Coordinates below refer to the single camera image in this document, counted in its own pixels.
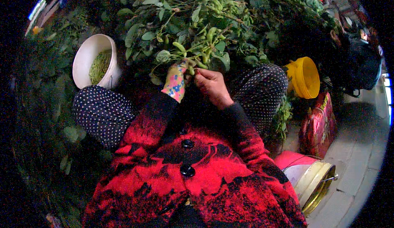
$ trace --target pink and blue floral glove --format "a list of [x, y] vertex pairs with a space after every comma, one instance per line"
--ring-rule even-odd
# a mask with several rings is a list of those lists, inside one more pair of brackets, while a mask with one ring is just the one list
[[186, 68], [186, 59], [181, 63], [173, 64], [168, 70], [167, 79], [161, 91], [173, 97], [179, 103], [185, 95], [185, 80], [183, 75], [186, 72]]

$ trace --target concrete floor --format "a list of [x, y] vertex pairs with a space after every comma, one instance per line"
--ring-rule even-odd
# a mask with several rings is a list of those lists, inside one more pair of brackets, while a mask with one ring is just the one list
[[[307, 216], [310, 228], [348, 227], [367, 200], [382, 165], [390, 130], [383, 80], [359, 98], [345, 96], [338, 134], [324, 161], [336, 165], [339, 179]], [[298, 124], [289, 126], [283, 150], [298, 151]]]

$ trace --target yellow container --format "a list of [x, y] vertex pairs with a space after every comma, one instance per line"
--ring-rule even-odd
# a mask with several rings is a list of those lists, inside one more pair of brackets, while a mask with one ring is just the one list
[[320, 78], [315, 63], [309, 57], [291, 61], [286, 66], [289, 82], [289, 91], [295, 90], [299, 97], [305, 99], [316, 98], [320, 90]]

